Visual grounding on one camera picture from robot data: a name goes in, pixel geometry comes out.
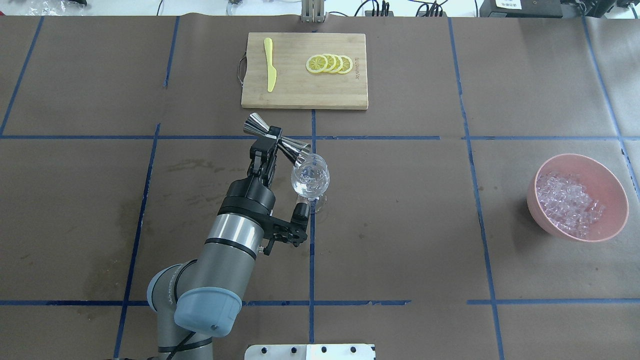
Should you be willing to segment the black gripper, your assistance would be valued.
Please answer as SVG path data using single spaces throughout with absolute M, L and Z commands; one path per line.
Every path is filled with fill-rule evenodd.
M 248 176 L 230 184 L 218 215 L 240 214 L 238 208 L 262 215 L 273 213 L 276 198 L 269 187 L 274 180 L 279 142 L 279 137 L 274 135 L 259 136 L 253 142 L 249 151 Z

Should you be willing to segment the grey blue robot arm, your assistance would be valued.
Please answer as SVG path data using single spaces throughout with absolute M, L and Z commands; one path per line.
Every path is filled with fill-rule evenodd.
M 259 246 L 274 238 L 277 151 L 275 137 L 258 137 L 247 176 L 231 183 L 199 256 L 151 278 L 146 299 L 157 315 L 158 360 L 210 360 L 213 339 L 231 332 Z

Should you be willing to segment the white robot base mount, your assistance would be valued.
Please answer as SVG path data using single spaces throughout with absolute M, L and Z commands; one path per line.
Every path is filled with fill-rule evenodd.
M 245 360 L 375 360 L 374 344 L 254 344 L 247 348 Z

